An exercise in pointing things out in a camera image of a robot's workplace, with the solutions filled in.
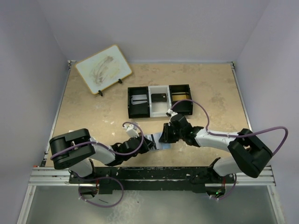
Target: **wall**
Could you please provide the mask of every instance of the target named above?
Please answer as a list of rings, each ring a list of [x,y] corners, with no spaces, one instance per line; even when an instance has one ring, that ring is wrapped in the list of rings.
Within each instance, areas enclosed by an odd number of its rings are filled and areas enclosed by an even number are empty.
[[[299,1],[273,0],[236,63],[236,73],[255,131],[284,125],[285,145],[273,158],[277,189],[288,223],[298,223],[299,199]],[[262,135],[275,148],[283,131]]]
[[[39,165],[67,61],[36,0],[0,0],[0,217],[16,223]]]
[[[269,0],[39,0],[68,59],[112,44],[134,62],[233,61]]]

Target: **gray floor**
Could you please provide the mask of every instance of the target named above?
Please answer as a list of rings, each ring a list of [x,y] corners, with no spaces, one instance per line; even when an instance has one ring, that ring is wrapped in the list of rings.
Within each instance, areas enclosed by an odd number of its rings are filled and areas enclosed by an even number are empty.
[[[120,192],[100,195],[110,203]],[[73,186],[36,188],[28,224],[275,224],[267,187],[238,186],[222,201],[187,191],[125,191],[113,208],[78,200]]]

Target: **tabletop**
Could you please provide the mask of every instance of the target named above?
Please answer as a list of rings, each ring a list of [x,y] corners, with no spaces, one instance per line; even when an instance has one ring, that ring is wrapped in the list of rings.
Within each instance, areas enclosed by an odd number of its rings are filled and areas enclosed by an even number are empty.
[[[70,130],[87,128],[97,141],[112,145],[129,139],[121,127],[128,119],[128,87],[189,84],[192,99],[202,104],[210,116],[210,129],[238,132],[248,128],[246,116],[230,64],[130,64],[133,74],[103,91],[104,96],[90,93],[73,66],[64,92],[53,136]],[[165,118],[136,119],[144,134],[161,132]],[[193,126],[205,126],[207,119],[194,104],[188,117]],[[183,141],[171,149],[139,154],[121,166],[208,166],[228,152],[208,147],[192,147]],[[94,161],[97,167],[104,166]],[[48,156],[46,167],[53,167]]]

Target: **metal frame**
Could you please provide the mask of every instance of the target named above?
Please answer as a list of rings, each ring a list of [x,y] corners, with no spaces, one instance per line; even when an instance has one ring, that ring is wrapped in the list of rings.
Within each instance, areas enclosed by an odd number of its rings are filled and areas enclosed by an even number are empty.
[[[76,61],[68,61],[68,62],[69,62],[69,71],[68,71],[67,79],[65,81],[64,91],[65,91],[67,81],[68,81],[68,78],[70,75],[71,66]],[[251,124],[249,121],[249,117],[248,117],[248,114],[246,111],[245,103],[244,103],[244,100],[242,97],[242,93],[240,91],[238,79],[237,79],[237,76],[235,73],[234,63],[228,62],[228,64],[231,65],[231,69],[234,74],[235,83],[237,85],[237,89],[238,89],[240,100],[241,100],[243,110],[244,110],[244,113],[246,116],[246,120],[247,120],[250,130],[252,130],[252,127],[251,127]],[[64,91],[63,91],[62,96],[59,101],[59,106],[58,106],[58,109],[57,109],[57,112],[56,112],[56,115],[54,118],[54,122],[53,122],[53,125],[51,128],[49,140],[52,138],[52,135],[53,135],[53,132],[54,132],[54,129],[56,126],[57,118],[59,115],[61,103],[62,103],[63,96],[64,96]],[[47,160],[49,148],[50,148],[50,146],[49,146],[49,144],[47,144],[47,147],[45,149],[45,156],[42,161],[42,166],[44,165],[45,161]],[[32,174],[31,174],[29,182],[28,182],[27,192],[25,195],[25,199],[24,199],[24,202],[22,205],[22,209],[21,209],[17,224],[25,224],[26,223],[28,215],[29,215],[31,203],[32,203],[34,193],[35,193],[37,186],[78,186],[78,184],[70,184],[69,178],[70,178],[70,173],[67,169],[55,170],[54,168],[46,168],[46,167],[33,168]],[[206,187],[219,187],[220,185],[221,184],[206,184]],[[238,173],[236,185],[238,185],[238,186],[267,186],[268,192],[269,192],[269,197],[271,199],[271,204],[272,204],[275,216],[276,216],[277,223],[278,224],[285,223],[285,217],[284,217],[281,205],[280,205],[279,195],[275,188],[276,184],[275,184],[275,179],[274,179],[274,175],[273,175],[271,166],[265,167],[265,169],[261,172],[261,174],[259,175],[258,178],[251,178],[251,177],[248,177],[247,175],[245,175],[244,173]],[[80,184],[80,186],[93,186],[93,184]]]

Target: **white wall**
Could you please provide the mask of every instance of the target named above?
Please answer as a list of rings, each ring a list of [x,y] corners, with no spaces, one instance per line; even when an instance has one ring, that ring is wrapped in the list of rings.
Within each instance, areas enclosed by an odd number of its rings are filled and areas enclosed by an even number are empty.
[[[253,129],[289,129],[272,165],[287,221],[298,223],[299,1],[268,5],[238,57],[236,73]],[[274,149],[283,131],[260,137]]]
[[[39,165],[67,61],[36,0],[0,0],[0,222],[16,223]]]
[[[62,51],[118,44],[129,61],[233,61],[269,0],[39,0]]]

